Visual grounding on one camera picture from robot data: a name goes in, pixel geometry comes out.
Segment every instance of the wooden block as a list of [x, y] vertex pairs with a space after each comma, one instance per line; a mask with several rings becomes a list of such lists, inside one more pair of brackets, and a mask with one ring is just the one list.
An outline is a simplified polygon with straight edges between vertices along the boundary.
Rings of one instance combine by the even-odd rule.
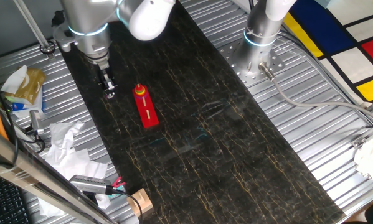
[[[153, 204], [151, 203], [149, 196], [144, 189], [137, 191], [135, 194], [132, 195], [132, 197], [134, 197], [138, 201], [139, 205], [142, 208], [142, 213], [146, 213], [153, 208]], [[136, 202], [129, 197], [126, 200], [130, 204], [132, 211], [134, 211], [134, 214], [137, 217], [141, 216], [141, 212]]]

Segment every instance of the blue rectangle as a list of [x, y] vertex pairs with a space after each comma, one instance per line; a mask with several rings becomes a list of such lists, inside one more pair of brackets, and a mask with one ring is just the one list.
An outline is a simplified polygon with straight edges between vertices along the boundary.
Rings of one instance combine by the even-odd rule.
[[336, 21], [314, 0], [297, 0], [291, 8], [297, 22], [326, 54], [351, 48], [354, 43]]

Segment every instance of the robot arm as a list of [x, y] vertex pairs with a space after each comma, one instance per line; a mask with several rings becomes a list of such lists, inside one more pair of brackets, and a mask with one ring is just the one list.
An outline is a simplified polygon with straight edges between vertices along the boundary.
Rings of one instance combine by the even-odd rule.
[[[132, 5], [138, 2], [138, 7], [130, 15]], [[174, 4], [175, 0], [125, 0], [120, 4], [117, 16], [135, 38], [153, 40], [164, 30]]]
[[62, 25], [54, 26], [54, 38], [64, 52], [74, 43], [87, 60], [98, 65], [99, 79], [108, 98], [114, 96], [110, 75], [110, 33], [107, 22], [121, 21], [138, 40], [156, 38], [165, 28], [176, 0], [60, 0], [72, 37]]
[[272, 45], [287, 12], [295, 2], [296, 0], [258, 0], [248, 15], [243, 41], [232, 55], [238, 72], [254, 77], [261, 72], [260, 63], [272, 64], [271, 58], [275, 56], [271, 56]]

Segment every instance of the mondrian pattern mat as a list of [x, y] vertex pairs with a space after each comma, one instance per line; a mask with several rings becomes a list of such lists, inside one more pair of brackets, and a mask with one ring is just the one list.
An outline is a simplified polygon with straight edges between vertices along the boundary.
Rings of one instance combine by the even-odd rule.
[[297, 0], [286, 25], [358, 101], [373, 102], [373, 0]]

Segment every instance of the metal mounting plate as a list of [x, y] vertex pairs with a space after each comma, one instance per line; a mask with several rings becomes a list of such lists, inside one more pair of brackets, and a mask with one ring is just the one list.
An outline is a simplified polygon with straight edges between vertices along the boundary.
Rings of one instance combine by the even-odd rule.
[[[233, 68], [239, 78], [243, 81], [244, 85], [249, 87], [250, 85], [266, 79], [267, 77], [263, 72], [257, 73], [253, 72], [253, 70], [247, 72], [247, 70], [235, 66], [236, 62], [233, 60], [232, 55], [235, 49], [240, 45], [241, 41], [243, 40], [236, 40], [234, 42], [231, 42], [230, 44], [224, 45], [223, 47], [219, 48], [219, 52]], [[271, 50], [270, 52], [270, 63], [268, 67], [274, 74], [277, 74], [285, 68], [285, 64], [273, 50]]]

